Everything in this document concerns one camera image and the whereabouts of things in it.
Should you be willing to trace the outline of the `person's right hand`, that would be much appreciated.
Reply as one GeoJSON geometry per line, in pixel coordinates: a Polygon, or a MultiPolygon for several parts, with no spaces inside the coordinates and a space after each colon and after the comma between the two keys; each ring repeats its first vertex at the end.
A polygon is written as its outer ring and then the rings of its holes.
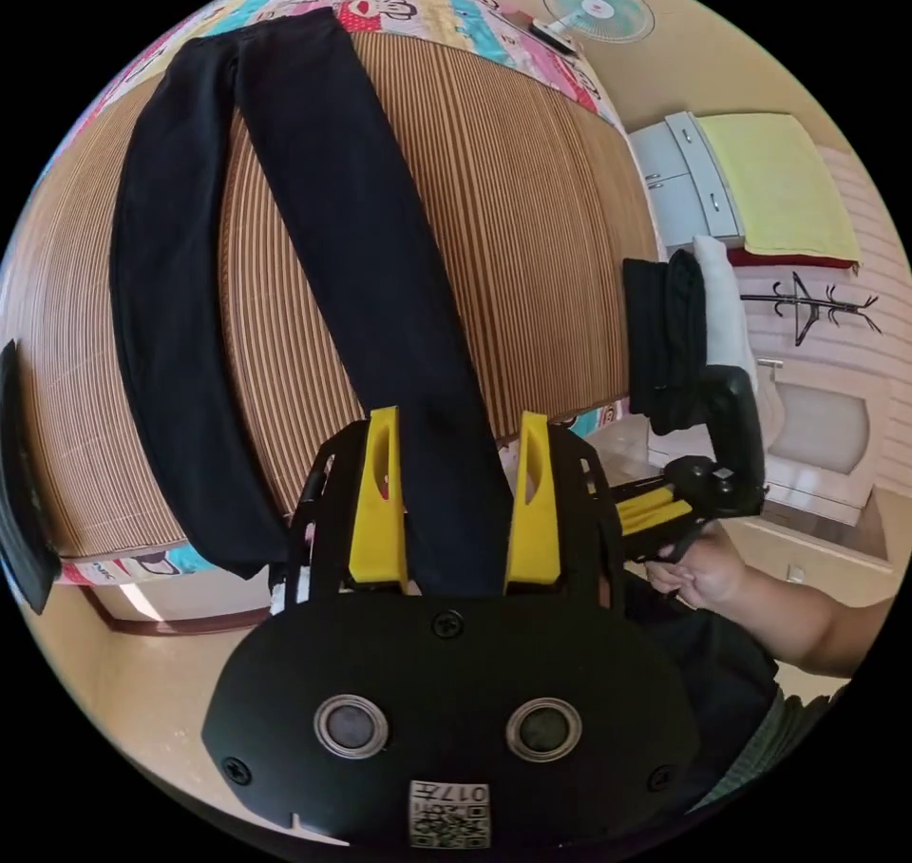
{"type": "Polygon", "coordinates": [[[664,547],[645,564],[647,580],[658,592],[674,594],[694,608],[726,607],[746,579],[745,562],[717,523],[703,527],[678,560],[672,560],[672,551],[664,547]]]}

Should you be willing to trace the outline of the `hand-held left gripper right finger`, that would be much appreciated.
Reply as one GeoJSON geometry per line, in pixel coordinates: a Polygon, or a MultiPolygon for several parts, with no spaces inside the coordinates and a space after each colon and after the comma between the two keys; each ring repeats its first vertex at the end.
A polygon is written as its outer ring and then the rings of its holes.
{"type": "Polygon", "coordinates": [[[553,586],[561,577],[556,486],[549,424],[525,412],[509,533],[506,586],[553,586]]]}

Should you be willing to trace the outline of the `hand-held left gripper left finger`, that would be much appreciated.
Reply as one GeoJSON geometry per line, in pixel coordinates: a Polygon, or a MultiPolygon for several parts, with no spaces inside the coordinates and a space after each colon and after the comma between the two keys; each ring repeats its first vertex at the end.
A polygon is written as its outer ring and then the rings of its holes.
{"type": "Polygon", "coordinates": [[[355,585],[407,585],[398,409],[370,414],[351,533],[355,585]]]}

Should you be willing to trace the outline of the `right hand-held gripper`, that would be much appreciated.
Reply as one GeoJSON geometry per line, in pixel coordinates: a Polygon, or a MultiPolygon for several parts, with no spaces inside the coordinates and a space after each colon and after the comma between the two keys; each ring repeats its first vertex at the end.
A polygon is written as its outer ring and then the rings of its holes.
{"type": "Polygon", "coordinates": [[[703,527],[759,515],[766,491],[763,457],[737,467],[685,456],[668,463],[658,475],[612,487],[624,558],[646,564],[671,547],[676,561],[703,527]]]}

